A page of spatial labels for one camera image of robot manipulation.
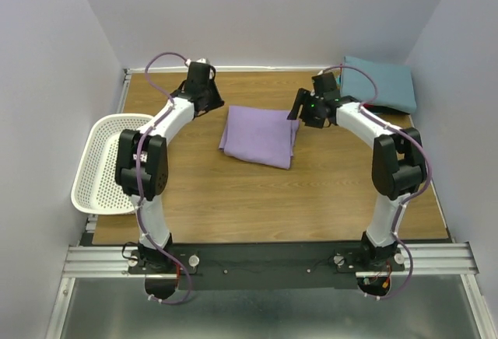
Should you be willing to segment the purple t shirt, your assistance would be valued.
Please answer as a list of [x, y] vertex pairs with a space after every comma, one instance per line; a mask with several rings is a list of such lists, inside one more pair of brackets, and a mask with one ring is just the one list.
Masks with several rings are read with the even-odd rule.
[[287, 110], [230, 106], [219, 149], [248, 163], [287, 170], [300, 125], [288, 115]]

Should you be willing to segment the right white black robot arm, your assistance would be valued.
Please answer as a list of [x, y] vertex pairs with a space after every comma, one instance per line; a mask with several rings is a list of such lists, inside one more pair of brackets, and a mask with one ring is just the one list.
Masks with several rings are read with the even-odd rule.
[[312, 128], [326, 123], [352, 132], [372, 148], [371, 180], [377, 191], [372, 220], [354, 261], [373, 271], [397, 253], [398, 228], [408, 203], [429, 184], [420, 133], [400, 128], [371, 113], [359, 100], [340, 96], [334, 74], [312, 78], [312, 91], [300, 88], [288, 119]]

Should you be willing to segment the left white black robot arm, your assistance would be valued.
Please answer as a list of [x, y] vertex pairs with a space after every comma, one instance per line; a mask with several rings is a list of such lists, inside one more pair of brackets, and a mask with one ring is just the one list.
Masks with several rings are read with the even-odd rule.
[[224, 105], [209, 61], [188, 60], [186, 65], [186, 79], [164, 108], [138, 130], [123, 130], [118, 139], [115, 181], [135, 208], [139, 260], [156, 273], [181, 264], [168, 250], [171, 234], [162, 205], [169, 177], [168, 145], [195, 118]]

